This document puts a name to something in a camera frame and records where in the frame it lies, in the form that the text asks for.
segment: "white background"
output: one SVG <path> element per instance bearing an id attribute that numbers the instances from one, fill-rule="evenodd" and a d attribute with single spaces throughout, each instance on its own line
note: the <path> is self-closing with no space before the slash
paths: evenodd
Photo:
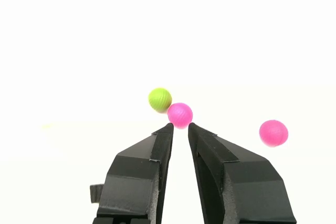
<path id="1" fill-rule="evenodd" d="M 268 158 L 299 223 L 334 219 L 336 0 L 0 0 L 0 223 L 87 223 L 115 155 L 164 126 L 156 87 L 194 122 Z M 289 140 L 268 148 L 262 122 Z M 175 130 L 163 224 L 203 223 Z"/>

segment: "magenta ball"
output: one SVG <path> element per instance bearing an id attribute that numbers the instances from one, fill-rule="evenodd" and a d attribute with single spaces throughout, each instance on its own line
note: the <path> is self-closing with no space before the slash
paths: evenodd
<path id="1" fill-rule="evenodd" d="M 167 114 L 169 121 L 178 129 L 186 128 L 193 119 L 193 111 L 185 103 L 172 104 Z"/>
<path id="2" fill-rule="evenodd" d="M 288 130 L 283 123 L 277 120 L 270 120 L 261 125 L 259 135 L 266 145 L 276 147 L 287 140 Z"/>

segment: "yellow-green ball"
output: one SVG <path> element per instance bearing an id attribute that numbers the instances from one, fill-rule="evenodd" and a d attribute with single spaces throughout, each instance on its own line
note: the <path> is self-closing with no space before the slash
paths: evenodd
<path id="1" fill-rule="evenodd" d="M 157 88 L 152 90 L 148 96 L 149 104 L 157 112 L 165 112 L 172 104 L 172 96 L 167 89 Z"/>

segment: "black plastic part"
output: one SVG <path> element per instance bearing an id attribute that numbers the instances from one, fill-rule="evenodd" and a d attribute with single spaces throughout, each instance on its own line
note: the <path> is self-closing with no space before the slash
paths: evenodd
<path id="1" fill-rule="evenodd" d="M 295 224 L 284 182 L 264 157 L 189 125 L 205 224 Z"/>
<path id="2" fill-rule="evenodd" d="M 115 157 L 93 224 L 161 224 L 173 131 L 169 123 Z"/>

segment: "textured ball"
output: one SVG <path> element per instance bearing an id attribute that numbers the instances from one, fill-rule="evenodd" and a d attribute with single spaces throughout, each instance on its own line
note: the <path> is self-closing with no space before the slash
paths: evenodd
<path id="1" fill-rule="evenodd" d="M 150 106 L 157 112 L 165 112 L 172 104 L 172 96 L 167 89 L 157 88 L 152 90 L 148 96 Z"/>
<path id="2" fill-rule="evenodd" d="M 187 127 L 193 119 L 193 111 L 187 104 L 175 103 L 168 109 L 168 119 L 176 128 Z"/>
<path id="3" fill-rule="evenodd" d="M 283 123 L 277 120 L 270 120 L 261 125 L 259 135 L 266 145 L 276 147 L 287 140 L 288 130 Z"/>

